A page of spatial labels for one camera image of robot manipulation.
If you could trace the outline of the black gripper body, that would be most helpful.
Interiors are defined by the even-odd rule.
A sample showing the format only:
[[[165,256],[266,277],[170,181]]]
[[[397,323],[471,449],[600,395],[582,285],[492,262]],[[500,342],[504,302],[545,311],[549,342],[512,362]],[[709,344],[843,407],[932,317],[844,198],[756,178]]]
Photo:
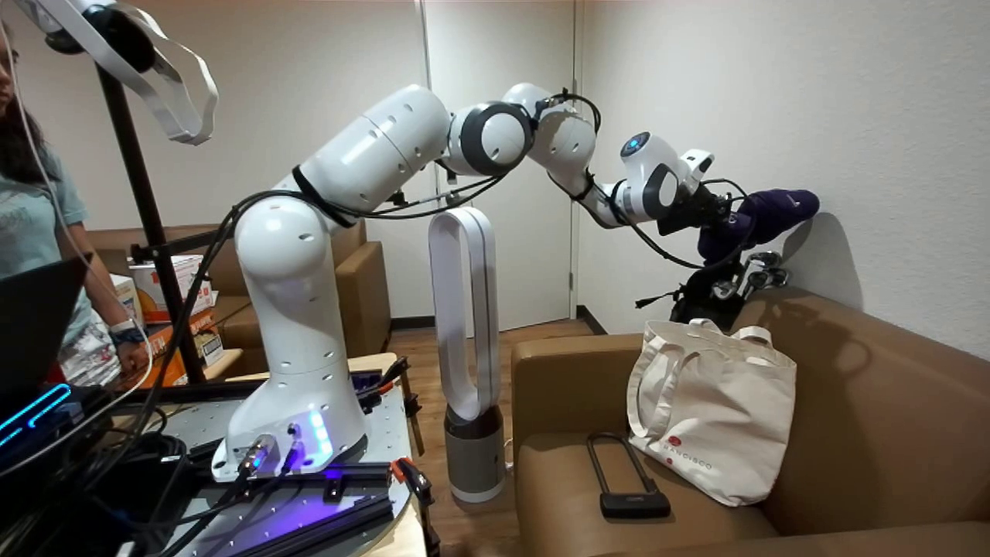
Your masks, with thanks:
[[[763,272],[763,254],[700,271],[675,290],[670,319],[709,319],[716,326],[732,326],[745,302],[762,287]]]

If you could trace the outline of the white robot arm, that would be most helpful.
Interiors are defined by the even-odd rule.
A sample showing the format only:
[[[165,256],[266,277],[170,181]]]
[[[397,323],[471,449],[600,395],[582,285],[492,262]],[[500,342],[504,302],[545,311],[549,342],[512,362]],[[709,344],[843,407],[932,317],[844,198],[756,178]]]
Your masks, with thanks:
[[[568,89],[518,83],[494,102],[453,112],[412,83],[248,202],[234,218],[234,256],[268,377],[233,411],[210,474],[219,484],[319,474],[365,444],[347,365],[385,344],[385,251],[365,240],[365,222],[394,218],[403,185],[423,169],[500,182],[533,160],[603,229],[681,234],[730,213],[730,202],[703,185],[711,157],[675,151],[654,135],[622,145],[619,181],[594,181],[598,131],[598,110]]]

